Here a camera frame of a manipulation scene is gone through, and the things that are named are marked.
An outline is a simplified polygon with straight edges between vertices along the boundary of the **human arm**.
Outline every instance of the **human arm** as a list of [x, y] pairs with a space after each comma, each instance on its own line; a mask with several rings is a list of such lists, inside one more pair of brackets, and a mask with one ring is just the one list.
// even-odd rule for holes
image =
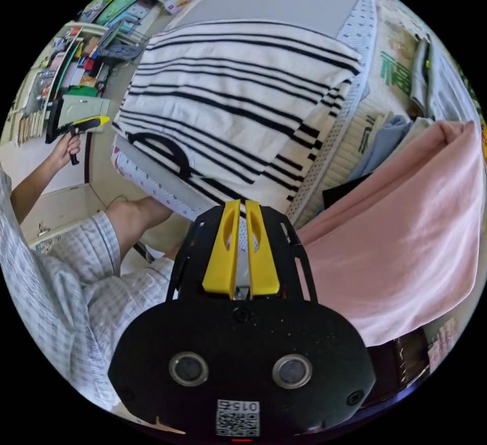
[[52, 153], [15, 189], [10, 201], [19, 225], [29, 215], [36, 201], [46, 189], [57, 172], [70, 161], [70, 154], [80, 151], [79, 136], [66, 134], [56, 145]]

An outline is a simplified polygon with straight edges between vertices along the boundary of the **qr code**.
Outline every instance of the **qr code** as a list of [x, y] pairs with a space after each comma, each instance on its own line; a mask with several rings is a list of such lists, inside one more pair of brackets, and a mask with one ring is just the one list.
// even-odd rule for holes
[[248, 401], [219, 401], [217, 409], [217, 435], [254, 437], [259, 436], [259, 432], [260, 416], [258, 403]]

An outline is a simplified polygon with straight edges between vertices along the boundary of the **green chinese character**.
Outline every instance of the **green chinese character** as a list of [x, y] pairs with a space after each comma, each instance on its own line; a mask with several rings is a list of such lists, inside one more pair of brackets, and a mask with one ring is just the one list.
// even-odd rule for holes
[[411, 93], [411, 73], [400, 63], [396, 63], [396, 69], [392, 75], [392, 85], [395, 85], [406, 95]]
[[382, 58], [382, 69], [380, 70], [380, 78], [384, 79], [386, 85], [388, 86], [392, 83], [396, 61], [385, 51], [381, 51], [380, 56]]

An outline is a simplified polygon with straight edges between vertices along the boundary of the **screw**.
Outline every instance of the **screw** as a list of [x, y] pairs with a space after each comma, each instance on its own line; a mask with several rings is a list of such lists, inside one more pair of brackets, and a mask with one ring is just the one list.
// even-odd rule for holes
[[233, 310], [233, 318], [238, 323], [245, 323], [250, 320], [250, 310], [245, 307], [238, 307]]
[[354, 391], [347, 399], [346, 403], [349, 406], [356, 406], [362, 401], [362, 398], [364, 397], [364, 392], [363, 391]]

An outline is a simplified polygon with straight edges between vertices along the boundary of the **camera lens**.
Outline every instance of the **camera lens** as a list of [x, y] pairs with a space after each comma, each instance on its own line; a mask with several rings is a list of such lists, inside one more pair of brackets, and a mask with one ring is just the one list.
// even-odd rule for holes
[[284, 389], [297, 389], [311, 378], [312, 366], [308, 359], [290, 354], [279, 359], [272, 369], [274, 382]]
[[199, 386], [208, 378], [208, 366], [201, 356], [182, 352], [171, 359], [169, 373], [182, 386]]

